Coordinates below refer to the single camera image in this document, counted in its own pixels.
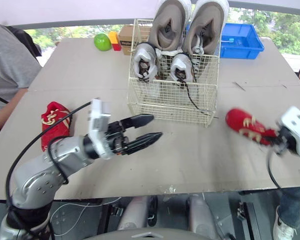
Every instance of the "red sneaker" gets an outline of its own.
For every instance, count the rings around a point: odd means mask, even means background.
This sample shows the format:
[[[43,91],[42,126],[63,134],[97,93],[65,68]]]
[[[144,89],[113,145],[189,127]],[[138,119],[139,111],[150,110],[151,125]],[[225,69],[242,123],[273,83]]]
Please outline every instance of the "red sneaker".
[[[50,102],[47,106],[46,112],[41,115],[42,131],[49,128],[52,124],[65,117],[67,114],[69,114],[69,110],[63,105],[55,101]],[[69,136],[71,119],[72,117],[66,118],[41,137],[42,151],[47,150],[49,142],[55,137]]]
[[[277,137],[275,130],[266,129],[254,116],[239,108],[231,109],[226,114],[225,121],[230,128],[240,135],[244,135],[259,144],[271,145],[271,139]]]

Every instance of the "blue crate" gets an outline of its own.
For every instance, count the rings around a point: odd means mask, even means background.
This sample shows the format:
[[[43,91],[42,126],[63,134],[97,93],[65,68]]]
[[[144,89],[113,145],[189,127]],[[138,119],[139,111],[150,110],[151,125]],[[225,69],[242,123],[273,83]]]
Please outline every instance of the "blue crate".
[[[225,24],[221,36],[221,58],[255,59],[264,49],[253,25]]]

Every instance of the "window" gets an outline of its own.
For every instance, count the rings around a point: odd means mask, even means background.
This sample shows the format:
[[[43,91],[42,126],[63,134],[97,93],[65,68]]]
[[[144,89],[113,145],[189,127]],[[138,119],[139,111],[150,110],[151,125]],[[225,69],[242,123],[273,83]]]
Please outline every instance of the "window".
[[[300,69],[300,15],[261,11],[245,8],[230,8],[229,23],[254,25],[259,37],[273,40],[283,57],[295,72]],[[41,47],[44,65],[62,38],[93,38],[97,33],[121,30],[123,25],[92,25],[28,29],[33,41]]]
[[[300,15],[231,7],[228,22],[254,25],[259,37],[271,38],[291,68],[299,71]]]

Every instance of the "jeans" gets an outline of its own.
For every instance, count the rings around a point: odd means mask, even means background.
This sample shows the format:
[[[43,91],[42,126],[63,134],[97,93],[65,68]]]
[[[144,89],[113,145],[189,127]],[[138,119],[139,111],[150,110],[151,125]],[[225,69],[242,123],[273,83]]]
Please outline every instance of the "jeans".
[[[298,199],[294,199],[283,192],[278,215],[289,227],[298,229],[300,228],[300,187],[285,188],[284,191]]]

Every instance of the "wire basket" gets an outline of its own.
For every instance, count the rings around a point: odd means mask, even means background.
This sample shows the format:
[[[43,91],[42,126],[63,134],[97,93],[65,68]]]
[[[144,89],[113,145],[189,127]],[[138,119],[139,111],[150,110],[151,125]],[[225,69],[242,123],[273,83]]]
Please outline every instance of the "wire basket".
[[[133,70],[133,52],[139,43],[147,41],[151,27],[152,20],[134,20],[127,97],[132,114],[152,114],[156,119],[199,124],[206,128],[217,108],[220,42],[214,55],[194,54],[191,57],[196,82],[185,85],[173,81],[170,77],[173,56],[168,55],[158,59],[159,79],[141,82]]]

